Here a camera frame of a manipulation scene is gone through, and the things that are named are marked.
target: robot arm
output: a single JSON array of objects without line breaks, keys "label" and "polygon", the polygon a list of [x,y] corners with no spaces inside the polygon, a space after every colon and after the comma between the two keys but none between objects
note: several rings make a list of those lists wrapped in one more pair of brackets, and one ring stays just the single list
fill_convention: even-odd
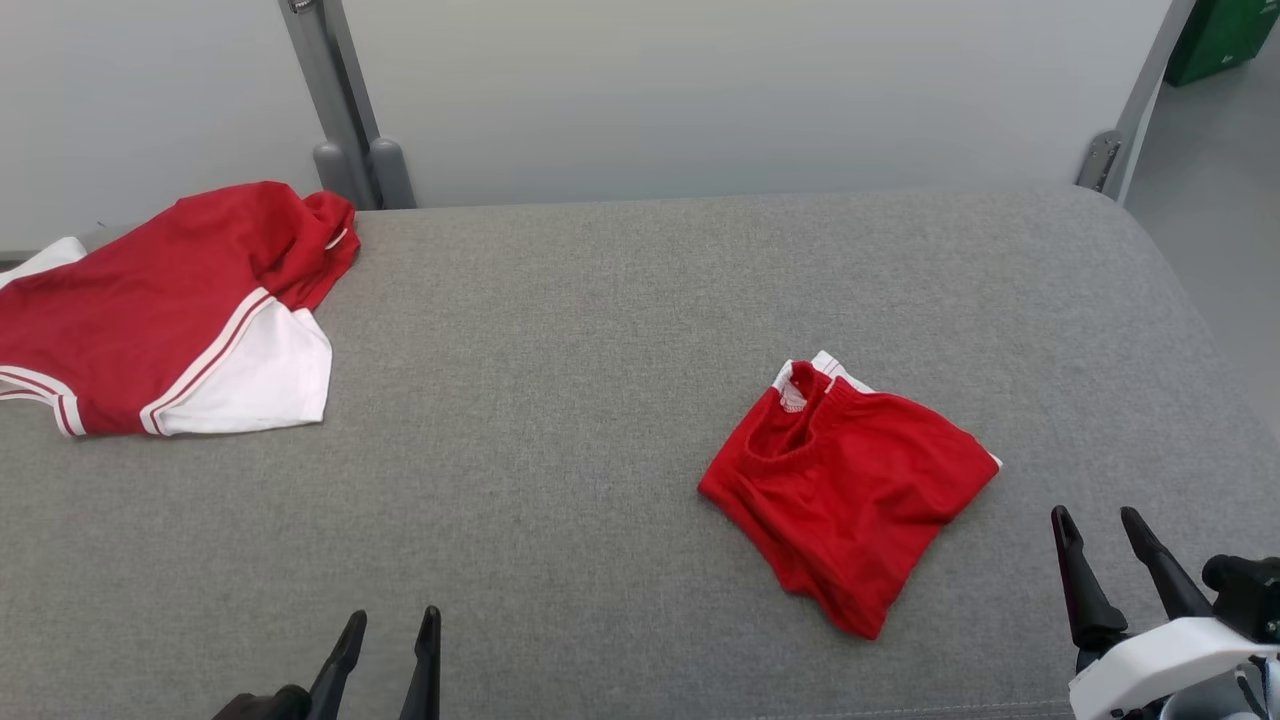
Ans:
[{"label": "robot arm", "polygon": [[[274,696],[241,694],[214,716],[214,720],[334,720],[347,688],[347,675],[356,667],[365,639],[367,616],[352,614],[338,637],[329,659],[320,666],[311,691],[284,685]],[[401,720],[439,720],[440,717],[440,611],[428,607],[413,643],[417,665],[404,696]]]},{"label": "robot arm", "polygon": [[[1125,507],[1120,518],[1134,555],[1151,573],[1170,621],[1139,635],[1126,635],[1124,615],[1107,601],[1084,560],[1084,542],[1070,514],[1062,506],[1053,509],[1053,536],[1071,641],[1079,648],[1076,675],[1070,683],[1076,720],[1115,720],[1130,715],[1153,719],[1161,716],[1176,693],[1206,694],[1215,688],[1215,678],[1248,665],[1261,670],[1261,694],[1266,701],[1262,715],[1268,716],[1280,693],[1275,688],[1280,684],[1276,660],[1280,656],[1280,560],[1257,562],[1213,557],[1203,573],[1204,584],[1219,591],[1217,602],[1210,605],[1137,510]],[[1249,701],[1245,707],[1260,705],[1248,683],[1242,683],[1239,693],[1233,691],[1229,698],[1216,702],[1215,716],[1234,714],[1245,700]],[[1204,703],[1198,702],[1197,707],[1203,711]]]}]

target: white wall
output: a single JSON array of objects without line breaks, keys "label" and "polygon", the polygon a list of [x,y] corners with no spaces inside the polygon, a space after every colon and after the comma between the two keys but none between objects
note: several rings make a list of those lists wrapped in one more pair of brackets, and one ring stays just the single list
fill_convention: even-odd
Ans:
[{"label": "white wall", "polygon": [[0,254],[224,184],[319,190],[323,141],[271,0],[5,4]]},{"label": "white wall", "polygon": [[1071,182],[1170,0],[347,0],[420,204]]}]

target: white sleeve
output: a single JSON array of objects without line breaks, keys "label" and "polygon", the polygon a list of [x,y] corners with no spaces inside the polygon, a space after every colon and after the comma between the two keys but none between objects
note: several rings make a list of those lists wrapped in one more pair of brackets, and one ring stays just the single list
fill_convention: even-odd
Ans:
[{"label": "white sleeve", "polygon": [[84,251],[84,246],[81,245],[78,240],[74,237],[64,237],[41,250],[35,258],[27,260],[22,265],[18,265],[8,273],[0,273],[0,288],[4,288],[4,286],[18,278],[35,275],[36,273],[44,273],[45,270],[52,270],[54,268],[59,268],[61,265],[70,265],[86,255],[88,255],[88,252]]},{"label": "white sleeve", "polygon": [[157,414],[163,434],[247,433],[319,423],[333,350],[308,310],[270,300],[207,377]]}]

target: gray cushion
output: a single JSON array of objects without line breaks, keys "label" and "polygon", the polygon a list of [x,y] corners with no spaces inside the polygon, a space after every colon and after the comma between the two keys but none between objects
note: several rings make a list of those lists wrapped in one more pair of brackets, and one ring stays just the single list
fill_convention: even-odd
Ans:
[{"label": "gray cushion", "polygon": [[[60,437],[0,406],[0,716],[209,717],[308,684],[394,717],[426,603],[443,716],[1069,715],[1048,511],[1161,619],[1117,509],[1198,574],[1274,553],[1280,455],[1151,240],[1076,188],[366,213],[317,313],[320,425]],[[696,484],[826,348],[1005,460],[870,643]]]}]

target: green box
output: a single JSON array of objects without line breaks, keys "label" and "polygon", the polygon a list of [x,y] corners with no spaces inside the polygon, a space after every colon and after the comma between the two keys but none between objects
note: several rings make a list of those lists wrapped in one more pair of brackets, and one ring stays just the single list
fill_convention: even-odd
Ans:
[{"label": "green box", "polygon": [[1199,0],[1187,19],[1165,81],[1179,87],[1257,56],[1280,0]]}]

